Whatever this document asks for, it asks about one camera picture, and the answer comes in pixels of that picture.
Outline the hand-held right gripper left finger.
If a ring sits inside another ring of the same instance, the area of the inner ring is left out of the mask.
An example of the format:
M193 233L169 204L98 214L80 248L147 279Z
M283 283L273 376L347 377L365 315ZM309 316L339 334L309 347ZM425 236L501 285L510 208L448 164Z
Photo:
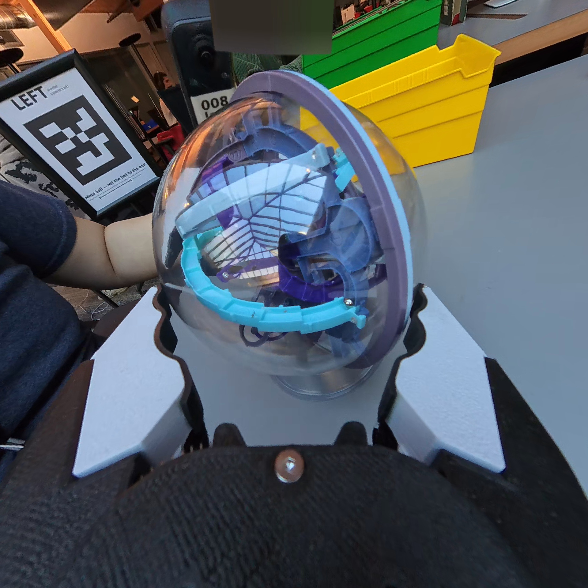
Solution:
M91 358L73 475L96 474L131 456L157 467L208 443L203 408L162 286L97 325L105 341Z

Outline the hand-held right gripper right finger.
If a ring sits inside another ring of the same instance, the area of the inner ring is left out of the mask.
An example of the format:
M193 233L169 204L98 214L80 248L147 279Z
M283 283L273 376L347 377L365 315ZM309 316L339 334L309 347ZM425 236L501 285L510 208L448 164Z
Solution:
M378 408L378 435L431 465L441 451L506 467L486 355L433 291L414 290L408 328Z

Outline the clear maze ball with purple ring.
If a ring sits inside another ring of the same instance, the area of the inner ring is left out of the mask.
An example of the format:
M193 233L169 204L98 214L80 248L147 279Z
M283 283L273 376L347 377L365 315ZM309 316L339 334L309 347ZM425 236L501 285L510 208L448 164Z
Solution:
M366 115L300 73L246 78L176 152L152 221L174 312L251 368L366 370L409 321L426 240L415 175Z

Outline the clear plastic ball stand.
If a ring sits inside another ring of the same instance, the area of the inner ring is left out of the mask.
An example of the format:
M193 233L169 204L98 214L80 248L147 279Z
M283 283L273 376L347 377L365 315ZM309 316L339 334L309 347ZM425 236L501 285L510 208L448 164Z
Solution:
M308 401L327 401L362 386L381 363L382 360L379 360L360 369L301 364L284 370L284 373L271 374L269 378L293 397Z

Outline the red chair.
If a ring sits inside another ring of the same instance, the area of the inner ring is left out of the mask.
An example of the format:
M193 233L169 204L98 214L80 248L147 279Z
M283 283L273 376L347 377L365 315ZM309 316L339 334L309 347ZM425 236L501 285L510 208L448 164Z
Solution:
M159 132L156 137L158 146L162 147L168 158L173 157L185 140L183 128L180 123L176 123L168 130Z

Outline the black framed sign with tag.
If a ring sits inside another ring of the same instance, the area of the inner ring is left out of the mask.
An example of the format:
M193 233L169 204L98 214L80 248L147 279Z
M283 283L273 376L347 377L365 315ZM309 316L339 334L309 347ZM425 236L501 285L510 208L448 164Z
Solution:
M1 134L92 220L163 174L74 49L1 81Z

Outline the person's dark blue shirt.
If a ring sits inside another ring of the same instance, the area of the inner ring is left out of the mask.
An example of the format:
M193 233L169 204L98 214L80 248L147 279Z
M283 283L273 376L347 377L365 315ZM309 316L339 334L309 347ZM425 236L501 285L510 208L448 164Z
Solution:
M53 196L1 182L1 442L26 440L91 335L43 280L72 252L74 216Z

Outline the green plastic bin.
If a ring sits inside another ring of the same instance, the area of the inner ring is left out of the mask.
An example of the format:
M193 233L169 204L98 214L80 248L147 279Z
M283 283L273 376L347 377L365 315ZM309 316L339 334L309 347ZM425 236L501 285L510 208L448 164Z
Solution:
M441 1L393 1L334 32L329 54L303 55L303 74L332 89L437 43Z

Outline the yellow plastic bin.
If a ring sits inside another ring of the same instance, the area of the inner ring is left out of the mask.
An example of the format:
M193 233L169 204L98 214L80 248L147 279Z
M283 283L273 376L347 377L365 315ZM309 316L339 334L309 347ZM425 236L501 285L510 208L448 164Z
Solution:
M500 55L459 34L447 48L431 46L330 91L377 124L416 168L474 151Z

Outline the dark green box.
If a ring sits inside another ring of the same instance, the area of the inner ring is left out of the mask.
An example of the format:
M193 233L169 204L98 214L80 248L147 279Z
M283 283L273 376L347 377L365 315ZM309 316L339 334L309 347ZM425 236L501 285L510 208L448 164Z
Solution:
M461 24L467 16L467 0L443 0L440 9L440 24L453 26Z

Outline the grey table with wooden edge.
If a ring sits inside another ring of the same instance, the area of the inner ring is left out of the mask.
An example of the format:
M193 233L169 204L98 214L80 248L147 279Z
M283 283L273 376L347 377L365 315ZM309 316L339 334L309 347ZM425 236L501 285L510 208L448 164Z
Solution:
M587 33L587 8L575 13L539 15L530 9L519 19L495 19L481 15L460 25L441 26L437 46L454 44L459 35L477 39L500 52L497 63L552 47Z

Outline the silver air duct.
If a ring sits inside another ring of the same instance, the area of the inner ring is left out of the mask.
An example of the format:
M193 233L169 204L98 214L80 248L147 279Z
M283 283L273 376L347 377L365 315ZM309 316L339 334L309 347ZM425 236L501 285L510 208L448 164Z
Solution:
M1 4L2 31L30 29L37 26L33 18L18 4Z

